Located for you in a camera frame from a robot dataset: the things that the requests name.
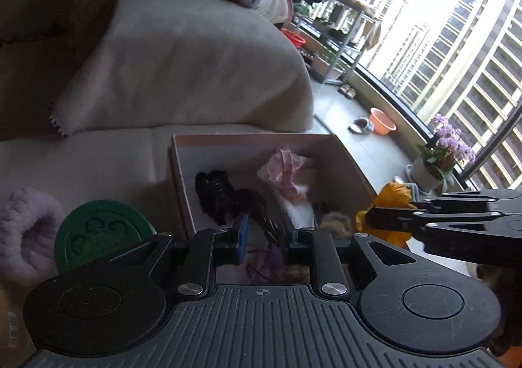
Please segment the pink cardboard box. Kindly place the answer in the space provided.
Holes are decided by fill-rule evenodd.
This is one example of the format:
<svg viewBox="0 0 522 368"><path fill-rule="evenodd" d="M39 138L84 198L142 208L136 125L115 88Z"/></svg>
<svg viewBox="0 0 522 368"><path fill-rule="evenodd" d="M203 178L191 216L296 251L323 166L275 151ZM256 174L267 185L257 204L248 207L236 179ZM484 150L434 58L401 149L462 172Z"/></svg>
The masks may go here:
<svg viewBox="0 0 522 368"><path fill-rule="evenodd" d="M310 158L316 170L307 193L312 203L323 202L333 210L354 218L368 208L376 196L351 154L333 135L318 134L229 134L174 135L168 148L167 181L177 205L180 225L176 232L190 238L216 223L203 213L195 192L195 176L222 170L238 189L257 191L271 215L280 213L273 188L257 174L279 149Z"/></svg>

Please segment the white metal shelf rack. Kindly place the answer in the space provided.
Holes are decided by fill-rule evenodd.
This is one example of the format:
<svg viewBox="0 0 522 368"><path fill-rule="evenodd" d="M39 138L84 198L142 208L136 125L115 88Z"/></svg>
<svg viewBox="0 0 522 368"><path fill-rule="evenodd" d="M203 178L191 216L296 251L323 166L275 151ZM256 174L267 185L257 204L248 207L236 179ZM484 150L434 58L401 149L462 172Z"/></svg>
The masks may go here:
<svg viewBox="0 0 522 368"><path fill-rule="evenodd" d="M380 23L364 0L301 0L294 5L292 28L311 39L305 58L312 77L340 86L355 72Z"/></svg>

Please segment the beige sofa throw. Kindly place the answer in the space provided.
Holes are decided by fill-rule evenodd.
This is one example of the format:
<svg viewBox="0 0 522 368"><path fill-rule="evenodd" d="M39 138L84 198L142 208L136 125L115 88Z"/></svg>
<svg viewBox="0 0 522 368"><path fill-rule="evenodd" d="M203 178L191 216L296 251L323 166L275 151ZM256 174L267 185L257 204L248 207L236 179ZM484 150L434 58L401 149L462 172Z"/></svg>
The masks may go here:
<svg viewBox="0 0 522 368"><path fill-rule="evenodd" d="M118 0L51 121L66 136L218 124L301 133L313 112L302 56L255 11L227 0Z"/></svg>

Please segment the pink plastic basin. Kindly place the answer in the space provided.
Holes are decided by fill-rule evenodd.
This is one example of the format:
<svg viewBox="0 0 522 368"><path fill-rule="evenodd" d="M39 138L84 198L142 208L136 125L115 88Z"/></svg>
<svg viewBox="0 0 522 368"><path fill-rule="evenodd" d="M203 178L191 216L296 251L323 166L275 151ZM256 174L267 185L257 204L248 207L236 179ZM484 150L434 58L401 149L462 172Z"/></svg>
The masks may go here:
<svg viewBox="0 0 522 368"><path fill-rule="evenodd" d="M373 124L376 134L385 136L390 132L396 131L395 122L376 107L370 109L369 120Z"/></svg>

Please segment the brown furry toy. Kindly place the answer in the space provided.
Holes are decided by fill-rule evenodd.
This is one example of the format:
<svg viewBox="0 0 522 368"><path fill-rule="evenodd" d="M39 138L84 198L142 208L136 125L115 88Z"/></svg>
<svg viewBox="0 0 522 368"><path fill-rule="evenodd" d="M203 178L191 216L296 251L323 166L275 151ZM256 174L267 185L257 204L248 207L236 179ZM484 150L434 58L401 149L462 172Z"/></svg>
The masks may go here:
<svg viewBox="0 0 522 368"><path fill-rule="evenodd" d="M333 240L350 239L354 234L351 219L340 212L329 212L322 216L318 225L321 230L326 230Z"/></svg>

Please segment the pink white cloth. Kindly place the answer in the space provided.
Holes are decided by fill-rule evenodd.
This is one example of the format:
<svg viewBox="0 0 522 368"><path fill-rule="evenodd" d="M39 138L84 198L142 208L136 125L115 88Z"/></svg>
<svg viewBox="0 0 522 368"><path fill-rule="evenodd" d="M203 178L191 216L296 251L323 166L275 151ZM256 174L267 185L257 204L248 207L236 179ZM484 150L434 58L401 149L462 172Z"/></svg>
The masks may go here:
<svg viewBox="0 0 522 368"><path fill-rule="evenodd" d="M257 176L271 188L294 229L316 227L312 203L308 199L316 173L314 159L295 154L290 149L278 149L257 171Z"/></svg>

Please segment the purple pink sponge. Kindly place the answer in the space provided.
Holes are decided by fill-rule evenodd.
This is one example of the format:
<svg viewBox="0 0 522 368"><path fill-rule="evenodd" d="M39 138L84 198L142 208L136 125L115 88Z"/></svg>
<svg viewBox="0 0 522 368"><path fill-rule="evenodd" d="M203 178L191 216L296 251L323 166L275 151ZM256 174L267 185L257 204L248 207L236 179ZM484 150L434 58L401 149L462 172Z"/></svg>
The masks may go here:
<svg viewBox="0 0 522 368"><path fill-rule="evenodd" d="M248 251L244 268L249 277L249 284L265 285L284 282L286 266L278 248Z"/></svg>

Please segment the red plastic basin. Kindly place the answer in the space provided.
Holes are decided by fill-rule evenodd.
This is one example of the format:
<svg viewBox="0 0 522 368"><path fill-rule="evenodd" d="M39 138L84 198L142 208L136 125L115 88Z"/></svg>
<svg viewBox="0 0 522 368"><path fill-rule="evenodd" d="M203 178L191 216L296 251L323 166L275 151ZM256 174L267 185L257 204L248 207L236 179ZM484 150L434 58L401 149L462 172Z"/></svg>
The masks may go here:
<svg viewBox="0 0 522 368"><path fill-rule="evenodd" d="M294 45L296 49L302 48L306 44L306 40L292 30L281 28L281 33Z"/></svg>

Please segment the green lid glass jar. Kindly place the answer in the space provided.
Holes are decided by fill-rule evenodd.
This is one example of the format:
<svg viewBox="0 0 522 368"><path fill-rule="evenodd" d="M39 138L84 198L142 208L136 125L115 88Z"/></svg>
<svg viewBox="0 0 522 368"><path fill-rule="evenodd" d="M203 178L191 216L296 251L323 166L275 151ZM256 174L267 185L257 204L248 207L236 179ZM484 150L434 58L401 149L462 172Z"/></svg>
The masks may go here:
<svg viewBox="0 0 522 368"><path fill-rule="evenodd" d="M57 271L69 272L147 241L155 233L150 222L131 206L112 200L85 203L70 212L57 231Z"/></svg>

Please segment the clear plastic jar brown label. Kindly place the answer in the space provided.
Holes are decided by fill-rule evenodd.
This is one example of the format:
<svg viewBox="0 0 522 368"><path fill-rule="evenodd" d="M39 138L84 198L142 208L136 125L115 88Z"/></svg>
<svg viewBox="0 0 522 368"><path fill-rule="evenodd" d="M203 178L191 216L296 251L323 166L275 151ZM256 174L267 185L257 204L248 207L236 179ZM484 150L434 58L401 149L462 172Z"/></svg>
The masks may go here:
<svg viewBox="0 0 522 368"><path fill-rule="evenodd" d="M14 358L33 349L29 333L26 330L19 303L5 287L1 287L1 358Z"/></svg>

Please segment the potted pink flower plant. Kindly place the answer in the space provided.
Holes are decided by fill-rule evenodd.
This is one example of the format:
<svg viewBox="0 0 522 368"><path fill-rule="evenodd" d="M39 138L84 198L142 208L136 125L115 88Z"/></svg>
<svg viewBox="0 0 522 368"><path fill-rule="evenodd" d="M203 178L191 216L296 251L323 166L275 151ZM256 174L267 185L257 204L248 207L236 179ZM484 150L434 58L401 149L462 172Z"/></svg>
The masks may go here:
<svg viewBox="0 0 522 368"><path fill-rule="evenodd" d="M441 187L447 191L457 165L464 166L476 159L475 151L462 139L462 130L454 127L447 116L434 117L433 136L419 145L419 156L410 165L410 179L426 195Z"/></svg>

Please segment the lavender fluffy scrunchie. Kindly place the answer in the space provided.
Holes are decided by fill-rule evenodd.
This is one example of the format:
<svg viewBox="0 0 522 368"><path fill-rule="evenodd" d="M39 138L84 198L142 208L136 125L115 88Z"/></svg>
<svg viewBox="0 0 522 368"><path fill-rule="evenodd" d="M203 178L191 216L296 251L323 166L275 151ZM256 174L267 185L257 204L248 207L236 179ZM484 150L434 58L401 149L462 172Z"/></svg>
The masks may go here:
<svg viewBox="0 0 522 368"><path fill-rule="evenodd" d="M64 219L63 207L51 195L30 188L13 191L1 208L1 273L24 287L50 278Z"/></svg>

